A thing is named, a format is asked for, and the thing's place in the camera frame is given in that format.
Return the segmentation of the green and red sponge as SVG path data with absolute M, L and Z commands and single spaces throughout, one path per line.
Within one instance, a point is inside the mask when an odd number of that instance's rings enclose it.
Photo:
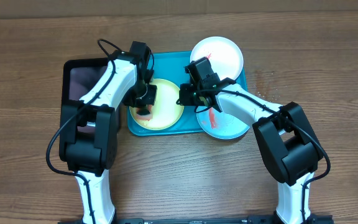
M 152 105 L 146 105 L 142 108 L 136 108 L 135 118 L 138 120 L 149 121 L 153 118 Z

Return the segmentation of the yellow-green plate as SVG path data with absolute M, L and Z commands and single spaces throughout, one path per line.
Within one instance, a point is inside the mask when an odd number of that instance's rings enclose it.
M 141 127 L 160 131 L 173 126 L 180 119 L 184 106 L 176 104 L 180 90 L 176 84 L 161 78 L 153 79 L 151 84 L 157 86 L 157 94 L 154 105 L 148 107 L 150 115 L 138 115 L 139 108 L 129 107 L 129 111 Z

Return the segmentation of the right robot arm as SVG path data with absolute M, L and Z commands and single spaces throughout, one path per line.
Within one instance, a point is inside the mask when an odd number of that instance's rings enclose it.
M 229 114 L 254 130 L 263 163 L 278 182 L 275 215 L 280 223 L 309 223 L 310 183 L 326 157 L 302 107 L 265 101 L 231 78 L 220 79 L 208 58 L 185 67 L 190 82 L 180 86 L 177 104 Z

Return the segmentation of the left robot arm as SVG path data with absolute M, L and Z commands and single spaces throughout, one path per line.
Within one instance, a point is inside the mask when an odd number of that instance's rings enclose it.
M 52 139 L 59 141 L 66 175 L 80 188 L 84 215 L 79 222 L 115 223 L 109 170 L 117 152 L 119 106 L 151 115 L 157 96 L 150 82 L 154 56 L 147 44 L 134 41 L 127 52 L 116 47 L 106 58 L 75 63 L 65 70 L 60 127 Z

